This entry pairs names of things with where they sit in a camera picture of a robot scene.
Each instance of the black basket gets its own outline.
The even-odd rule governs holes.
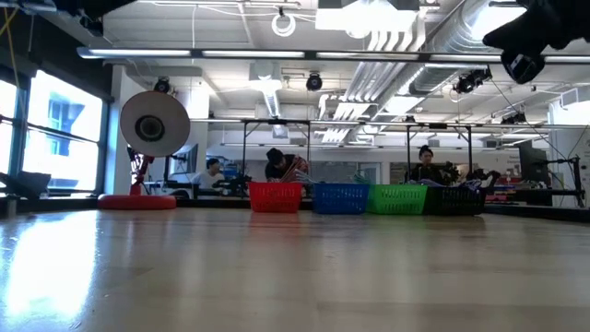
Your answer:
[[[430,187],[424,214],[434,216],[475,216],[483,213],[486,189]]]

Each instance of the clothing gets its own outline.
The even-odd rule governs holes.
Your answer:
[[[221,173],[211,176],[209,172],[200,172],[191,179],[191,183],[198,184],[199,189],[214,189],[213,184],[219,180],[225,180],[225,176]]]
[[[432,164],[428,166],[418,165],[410,174],[410,180],[420,181],[425,179],[432,180],[437,184],[444,182],[440,169]]]
[[[280,180],[283,178],[283,176],[285,176],[285,174],[287,173],[287,171],[289,170],[289,168],[293,164],[293,161],[295,160],[295,155],[284,155],[284,157],[285,157],[286,163],[285,163],[285,168],[282,170],[279,170],[274,165],[272,165],[270,162],[267,163],[266,168],[265,168],[266,179],[279,179]]]

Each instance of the black camera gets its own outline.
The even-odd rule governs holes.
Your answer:
[[[323,82],[322,78],[320,77],[319,73],[311,73],[310,77],[307,79],[307,83],[305,87],[309,91],[317,91],[322,88]]]
[[[547,46],[564,49],[571,41],[590,42],[590,1],[516,0],[526,8],[519,18],[488,33],[483,43],[503,50],[501,61],[518,84],[533,80],[545,67]]]

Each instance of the wooden floor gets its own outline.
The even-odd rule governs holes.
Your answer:
[[[1,331],[590,330],[590,227],[235,209],[0,220]]]

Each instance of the glass window pane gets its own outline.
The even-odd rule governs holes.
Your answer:
[[[0,80],[0,114],[5,117],[15,117],[17,105],[17,87]]]
[[[8,173],[10,146],[12,145],[12,125],[0,124],[0,172]]]
[[[98,158],[97,144],[29,130],[23,171],[51,174],[50,188],[94,190]]]
[[[31,80],[29,122],[98,141],[102,100],[37,71]]]

